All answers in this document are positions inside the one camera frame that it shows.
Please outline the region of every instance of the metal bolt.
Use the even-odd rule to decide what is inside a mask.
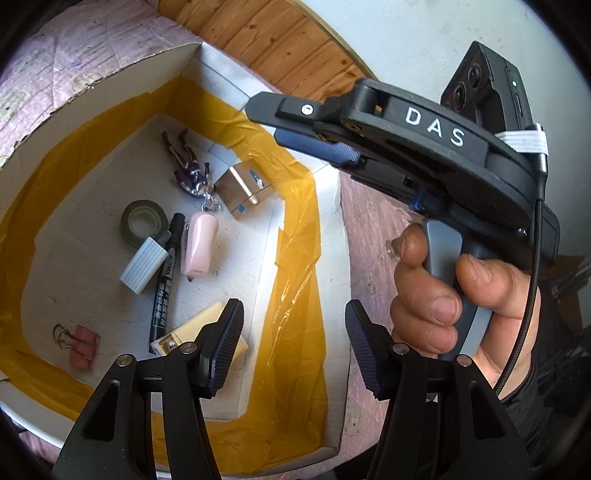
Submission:
[[[392,345],[392,351],[398,355],[406,355],[409,350],[410,349],[406,343],[395,343]]]
[[[182,353],[193,353],[195,350],[197,350],[197,344],[195,342],[184,342],[181,345]]]
[[[301,108],[301,112],[304,115],[312,115],[314,113],[314,107],[307,103]]]
[[[359,133],[361,132],[361,127],[353,122],[347,121],[343,122],[343,127],[348,128],[352,132]]]
[[[119,365],[120,367],[127,367],[133,359],[133,355],[124,353],[123,355],[119,355],[119,357],[117,358],[117,365]]]
[[[392,260],[398,260],[398,255],[394,251],[392,242],[394,242],[394,240],[386,240],[386,253]]]
[[[469,367],[472,365],[472,358],[467,355],[458,355],[456,361],[463,367]]]

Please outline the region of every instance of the pink stapler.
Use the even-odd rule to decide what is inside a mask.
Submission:
[[[202,277],[209,271],[218,227],[219,222],[211,213],[197,212],[191,217],[182,269],[189,280]]]

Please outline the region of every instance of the human hand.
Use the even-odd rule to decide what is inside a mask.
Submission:
[[[400,257],[394,272],[398,296],[390,306],[392,336],[411,345],[424,356],[435,358],[456,344],[453,324],[462,314],[462,301],[451,286],[430,275],[423,263],[427,238],[420,225],[409,226],[393,241]],[[493,311],[491,322],[473,360],[494,386],[505,366],[521,325],[530,276],[500,260],[479,261],[463,254],[456,263],[456,277],[466,297],[475,305]],[[530,371],[540,317],[538,290],[534,314],[519,359],[499,398],[515,390]]]

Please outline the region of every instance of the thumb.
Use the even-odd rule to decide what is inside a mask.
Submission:
[[[458,283],[475,305],[509,319],[521,320],[525,311],[530,276],[501,260],[478,260],[463,254],[456,264]],[[540,308],[536,299],[536,311]]]

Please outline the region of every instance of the tape roll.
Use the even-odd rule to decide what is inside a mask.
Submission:
[[[131,202],[121,215],[121,235],[134,248],[141,247],[149,236],[158,241],[167,228],[164,210],[150,200]]]

